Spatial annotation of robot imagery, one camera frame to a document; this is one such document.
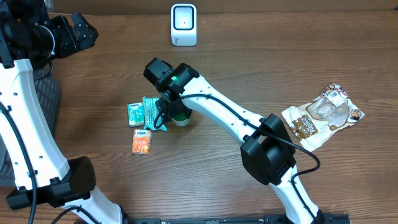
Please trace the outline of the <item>green lid jar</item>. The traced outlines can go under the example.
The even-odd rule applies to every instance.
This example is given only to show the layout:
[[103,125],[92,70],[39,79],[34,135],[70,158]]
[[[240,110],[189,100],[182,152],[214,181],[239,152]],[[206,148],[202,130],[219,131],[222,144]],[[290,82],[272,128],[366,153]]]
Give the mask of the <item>green lid jar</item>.
[[172,122],[179,127],[186,126],[190,122],[191,114],[181,113],[172,118]]

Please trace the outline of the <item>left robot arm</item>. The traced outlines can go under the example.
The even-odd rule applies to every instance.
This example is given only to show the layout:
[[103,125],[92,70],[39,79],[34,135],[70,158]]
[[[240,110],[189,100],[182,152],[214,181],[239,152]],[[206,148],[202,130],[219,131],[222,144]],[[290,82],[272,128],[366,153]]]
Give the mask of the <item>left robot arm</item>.
[[96,186],[93,165],[66,159],[46,122],[34,72],[94,46],[97,30],[79,12],[49,17],[45,1],[1,2],[1,137],[10,156],[13,210],[41,203],[75,212],[87,223],[130,223],[122,207]]

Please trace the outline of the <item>orange tissue pack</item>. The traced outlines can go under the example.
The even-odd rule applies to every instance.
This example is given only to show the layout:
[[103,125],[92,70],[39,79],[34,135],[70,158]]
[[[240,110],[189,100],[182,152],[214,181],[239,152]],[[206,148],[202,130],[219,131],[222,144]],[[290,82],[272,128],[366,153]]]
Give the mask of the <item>orange tissue pack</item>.
[[151,130],[135,129],[132,139],[133,154],[150,154],[152,144]]

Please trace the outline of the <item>teal wipes pack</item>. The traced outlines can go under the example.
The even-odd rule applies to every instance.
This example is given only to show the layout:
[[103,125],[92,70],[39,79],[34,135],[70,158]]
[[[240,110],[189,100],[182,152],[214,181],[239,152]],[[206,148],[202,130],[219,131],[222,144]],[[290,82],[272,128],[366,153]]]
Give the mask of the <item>teal wipes pack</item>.
[[158,97],[142,98],[143,107],[144,107],[144,121],[145,121],[144,129],[150,129],[151,131],[155,131],[158,129],[163,131],[167,130],[164,124],[161,125],[159,128],[156,128],[154,125],[155,118],[159,114],[159,111],[155,104],[158,100],[159,100]]

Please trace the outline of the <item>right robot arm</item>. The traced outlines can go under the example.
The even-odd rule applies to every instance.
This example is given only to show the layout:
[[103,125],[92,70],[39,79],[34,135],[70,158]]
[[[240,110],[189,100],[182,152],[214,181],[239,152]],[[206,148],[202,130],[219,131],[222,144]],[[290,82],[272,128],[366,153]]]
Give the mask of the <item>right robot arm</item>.
[[239,144],[246,171],[258,182],[270,185],[292,223],[324,223],[325,216],[306,193],[299,177],[294,144],[282,120],[270,114],[263,117],[237,105],[215,88],[191,66],[174,68],[154,58],[145,67],[144,77],[161,94],[156,102],[154,126],[170,121],[177,126],[189,123],[193,111],[212,120]]

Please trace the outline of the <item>blue white package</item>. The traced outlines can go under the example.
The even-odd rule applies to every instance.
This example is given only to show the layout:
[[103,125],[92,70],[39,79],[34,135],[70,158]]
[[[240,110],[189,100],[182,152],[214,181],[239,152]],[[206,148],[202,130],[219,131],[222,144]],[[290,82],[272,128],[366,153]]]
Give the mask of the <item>blue white package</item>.
[[127,114],[130,127],[144,125],[144,107],[142,102],[128,104]]

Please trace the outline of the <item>beige paper pouch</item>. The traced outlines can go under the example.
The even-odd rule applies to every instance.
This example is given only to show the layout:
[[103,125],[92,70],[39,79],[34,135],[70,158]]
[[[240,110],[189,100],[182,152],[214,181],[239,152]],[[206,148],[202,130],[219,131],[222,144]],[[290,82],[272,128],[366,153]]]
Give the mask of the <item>beige paper pouch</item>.
[[291,106],[283,110],[282,116],[302,147],[312,152],[337,131],[356,124],[364,113],[340,85],[332,83],[313,101]]

